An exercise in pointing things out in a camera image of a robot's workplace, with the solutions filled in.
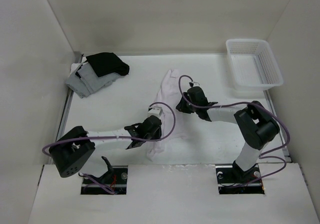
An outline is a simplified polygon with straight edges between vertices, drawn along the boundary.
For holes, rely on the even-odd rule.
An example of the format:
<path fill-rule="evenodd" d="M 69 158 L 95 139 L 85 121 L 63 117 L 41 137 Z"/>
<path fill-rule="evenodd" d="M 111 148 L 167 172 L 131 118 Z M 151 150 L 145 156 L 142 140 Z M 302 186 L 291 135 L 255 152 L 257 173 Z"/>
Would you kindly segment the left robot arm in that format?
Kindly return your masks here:
<path fill-rule="evenodd" d="M 162 135 L 161 124 L 158 117 L 151 115 L 142 123 L 114 131 L 93 132 L 76 126 L 48 151 L 62 178 L 80 172 L 93 175 L 105 184 L 112 179 L 112 170 L 103 166 L 101 157 L 107 156 L 107 152 L 113 149 L 129 150 L 140 147 L 147 140 L 159 139 Z"/>

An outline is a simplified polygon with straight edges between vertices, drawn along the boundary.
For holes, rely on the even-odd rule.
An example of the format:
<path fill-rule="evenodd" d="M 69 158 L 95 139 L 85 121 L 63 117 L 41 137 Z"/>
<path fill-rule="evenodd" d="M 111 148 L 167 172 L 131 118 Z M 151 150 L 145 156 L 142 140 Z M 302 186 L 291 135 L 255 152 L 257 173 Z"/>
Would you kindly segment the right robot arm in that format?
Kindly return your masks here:
<path fill-rule="evenodd" d="M 236 182 L 244 182 L 253 171 L 262 150 L 279 133 L 280 128 L 273 117 L 254 105 L 243 109 L 212 108 L 214 105 L 214 102 L 208 102 L 203 90 L 195 86 L 182 94 L 176 110 L 196 113 L 200 119 L 209 122 L 221 121 L 238 125 L 245 143 L 232 164 L 231 174 Z"/>

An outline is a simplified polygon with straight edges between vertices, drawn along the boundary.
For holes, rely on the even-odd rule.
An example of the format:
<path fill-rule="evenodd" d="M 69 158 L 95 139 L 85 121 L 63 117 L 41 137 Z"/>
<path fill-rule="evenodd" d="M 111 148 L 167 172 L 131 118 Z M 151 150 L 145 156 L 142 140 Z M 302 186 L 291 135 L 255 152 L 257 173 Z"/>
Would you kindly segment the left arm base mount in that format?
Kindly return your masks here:
<path fill-rule="evenodd" d="M 78 173 L 82 178 L 81 195 L 126 195 L 128 166 L 113 166 L 107 157 L 102 156 L 106 172 L 100 177 Z"/>

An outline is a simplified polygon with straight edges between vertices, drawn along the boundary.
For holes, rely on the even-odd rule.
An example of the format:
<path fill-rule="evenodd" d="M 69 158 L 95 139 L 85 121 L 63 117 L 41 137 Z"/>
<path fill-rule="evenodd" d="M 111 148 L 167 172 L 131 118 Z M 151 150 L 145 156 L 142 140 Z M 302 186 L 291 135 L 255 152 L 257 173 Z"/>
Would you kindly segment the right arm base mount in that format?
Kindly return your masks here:
<path fill-rule="evenodd" d="M 232 165 L 216 166 L 215 171 L 218 192 L 221 195 L 265 194 L 262 180 L 255 181 L 261 177 L 258 165 L 255 165 L 243 176 L 236 175 Z"/>

